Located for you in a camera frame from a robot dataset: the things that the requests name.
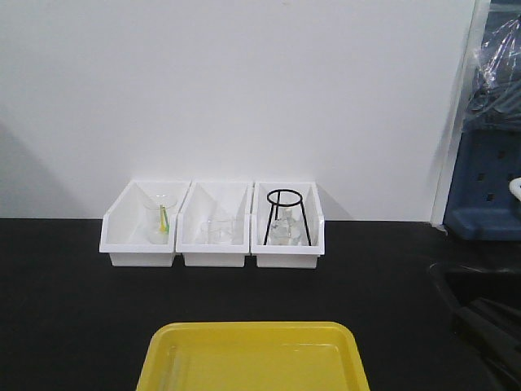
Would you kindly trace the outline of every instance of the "black object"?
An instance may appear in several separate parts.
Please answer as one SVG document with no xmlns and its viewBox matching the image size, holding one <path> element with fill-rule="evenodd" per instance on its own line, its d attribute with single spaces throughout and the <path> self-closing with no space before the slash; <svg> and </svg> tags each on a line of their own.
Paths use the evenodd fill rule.
<svg viewBox="0 0 521 391">
<path fill-rule="evenodd" d="M 280 202 L 280 194 L 281 193 L 291 193 L 295 194 L 297 197 L 299 197 L 299 200 L 296 202 L 290 202 L 290 203 L 282 203 Z M 274 201 L 270 198 L 273 194 L 277 194 L 277 200 Z M 304 202 L 302 200 L 302 195 L 297 190 L 292 189 L 275 189 L 268 193 L 266 196 L 266 199 L 271 204 L 271 209 L 269 210 L 269 219 L 268 219 L 268 226 L 266 227 L 266 235 L 264 237 L 264 246 L 268 243 L 268 234 L 269 234 L 269 226 L 271 225 L 271 219 L 274 216 L 274 210 L 275 210 L 275 220 L 278 219 L 278 208 L 290 208 L 292 206 L 300 205 L 300 210 L 302 210 L 302 217 L 304 218 L 304 226 L 306 228 L 306 236 L 308 237 L 308 244 L 311 245 L 311 237 L 309 236 L 309 228 L 308 228 L 308 219 L 306 218 L 306 212 L 304 211 Z"/>
<path fill-rule="evenodd" d="M 479 298 L 454 313 L 453 330 L 480 352 L 503 389 L 521 389 L 521 311 Z"/>
</svg>

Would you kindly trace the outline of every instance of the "yellow plastic tray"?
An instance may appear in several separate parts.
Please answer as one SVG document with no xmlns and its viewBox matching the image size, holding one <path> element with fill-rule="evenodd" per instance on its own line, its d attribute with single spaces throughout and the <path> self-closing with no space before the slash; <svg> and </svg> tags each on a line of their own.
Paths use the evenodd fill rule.
<svg viewBox="0 0 521 391">
<path fill-rule="evenodd" d="M 333 322 L 173 323 L 137 391 L 368 391 L 351 332 Z"/>
</svg>

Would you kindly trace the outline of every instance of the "black countertop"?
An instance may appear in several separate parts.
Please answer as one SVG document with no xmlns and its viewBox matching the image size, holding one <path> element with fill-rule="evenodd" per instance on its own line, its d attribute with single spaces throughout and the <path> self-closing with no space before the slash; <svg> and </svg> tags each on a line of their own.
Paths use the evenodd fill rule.
<svg viewBox="0 0 521 391">
<path fill-rule="evenodd" d="M 98 220 L 0 220 L 0 389 L 135 389 L 167 323 L 330 320 L 354 334 L 372 391 L 492 390 L 450 329 L 428 267 L 514 261 L 423 223 L 328 222 L 316 270 L 116 268 Z"/>
</svg>

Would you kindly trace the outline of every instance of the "clear plastic sheet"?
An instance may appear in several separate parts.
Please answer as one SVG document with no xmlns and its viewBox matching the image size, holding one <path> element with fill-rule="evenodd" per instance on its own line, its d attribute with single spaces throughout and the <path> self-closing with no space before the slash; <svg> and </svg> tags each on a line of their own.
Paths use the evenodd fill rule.
<svg viewBox="0 0 521 391">
<path fill-rule="evenodd" d="M 521 15 L 491 12 L 475 55 L 478 69 L 467 123 L 521 130 Z"/>
</svg>

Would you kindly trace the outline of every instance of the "blue container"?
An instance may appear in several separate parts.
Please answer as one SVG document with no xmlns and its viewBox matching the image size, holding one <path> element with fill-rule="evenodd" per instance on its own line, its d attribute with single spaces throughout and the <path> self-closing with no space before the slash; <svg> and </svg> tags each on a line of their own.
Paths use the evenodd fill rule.
<svg viewBox="0 0 521 391">
<path fill-rule="evenodd" d="M 464 133 L 444 224 L 463 239 L 521 240 L 521 203 L 510 180 L 521 176 L 521 133 Z"/>
</svg>

